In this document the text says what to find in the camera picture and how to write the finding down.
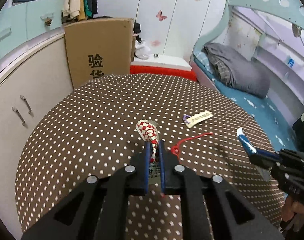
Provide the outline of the person's hand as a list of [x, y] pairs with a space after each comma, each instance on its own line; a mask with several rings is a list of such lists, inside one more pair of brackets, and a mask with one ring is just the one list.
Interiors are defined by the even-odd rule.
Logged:
[[281, 231], [294, 231], [304, 234], [304, 204], [287, 196], [281, 210]]

